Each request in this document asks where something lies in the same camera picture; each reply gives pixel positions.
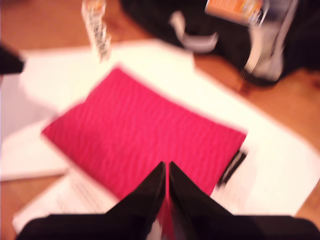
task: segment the wooden floor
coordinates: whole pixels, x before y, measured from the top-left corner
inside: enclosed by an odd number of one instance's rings
[[[15,51],[76,47],[89,44],[81,17],[81,0],[1,0],[1,43]],[[152,38],[107,0],[104,19],[113,41]],[[288,126],[320,151],[320,73],[301,69],[276,87],[243,91],[237,71],[222,59],[196,56],[198,68],[237,91],[260,109]],[[13,214],[58,177],[1,183],[1,240],[13,240]],[[297,214],[320,229],[320,183]]]

